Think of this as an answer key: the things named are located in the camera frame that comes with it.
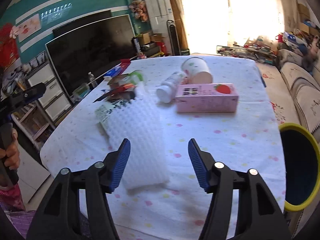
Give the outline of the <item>person's left hand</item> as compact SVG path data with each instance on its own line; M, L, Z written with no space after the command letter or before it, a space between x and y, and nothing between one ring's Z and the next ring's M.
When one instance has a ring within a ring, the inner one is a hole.
M6 158L4 165L10 170L16 170L20 165L20 152L18 149L18 133L16 129L12 129L12 142L6 150L1 149L1 158Z

